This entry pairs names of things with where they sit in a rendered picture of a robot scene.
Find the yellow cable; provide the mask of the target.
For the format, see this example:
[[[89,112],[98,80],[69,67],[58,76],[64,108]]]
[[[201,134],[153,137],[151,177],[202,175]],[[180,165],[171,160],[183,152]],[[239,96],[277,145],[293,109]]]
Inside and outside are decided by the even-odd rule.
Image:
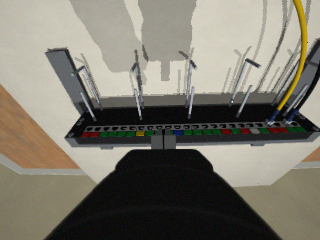
[[[300,75],[302,73],[303,70],[303,66],[304,66],[304,62],[305,62],[305,58],[306,58],[306,51],[307,51],[307,25],[306,25],[306,19],[305,19],[305,14],[304,14],[304,10],[303,10],[303,6],[301,3],[301,0],[293,0],[293,3],[295,5],[297,14],[298,14],[298,18],[299,18],[299,23],[300,23],[300,30],[301,30],[301,53],[300,53],[300,59],[299,59],[299,64],[298,64],[298,68],[295,74],[295,77],[293,79],[293,82],[290,86],[290,88],[288,89],[287,93],[285,94],[284,98],[282,99],[282,101],[280,102],[280,104],[278,105],[278,107],[274,110],[273,114],[277,115],[281,108],[283,107],[283,105],[285,104],[285,102],[287,101],[287,99],[289,98],[289,96],[291,95],[292,91],[294,90]]]

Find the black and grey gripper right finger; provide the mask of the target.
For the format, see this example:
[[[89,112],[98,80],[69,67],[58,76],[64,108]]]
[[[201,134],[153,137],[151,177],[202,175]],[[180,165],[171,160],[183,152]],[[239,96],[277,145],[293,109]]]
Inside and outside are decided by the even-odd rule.
[[[176,149],[176,135],[170,134],[169,129],[164,129],[164,149]]]

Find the black cable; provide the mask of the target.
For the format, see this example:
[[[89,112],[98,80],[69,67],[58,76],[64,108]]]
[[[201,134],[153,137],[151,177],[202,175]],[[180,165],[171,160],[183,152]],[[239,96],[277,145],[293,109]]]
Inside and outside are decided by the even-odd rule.
[[[302,105],[305,103],[305,101],[308,99],[308,97],[310,96],[310,94],[312,93],[313,89],[315,88],[318,80],[320,78],[320,62],[318,65],[318,69],[317,72],[315,74],[315,77],[309,87],[309,89],[307,90],[306,94],[304,95],[304,97],[302,98],[302,100],[299,102],[299,104],[297,105],[296,108],[293,109],[292,114],[297,114],[298,111],[300,110],[300,108],[302,107]]]

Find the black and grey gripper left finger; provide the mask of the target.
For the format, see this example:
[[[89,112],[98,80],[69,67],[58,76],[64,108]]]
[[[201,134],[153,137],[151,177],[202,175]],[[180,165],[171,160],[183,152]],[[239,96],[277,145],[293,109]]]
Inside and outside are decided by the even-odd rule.
[[[157,134],[151,135],[151,149],[164,149],[164,129],[158,129]]]

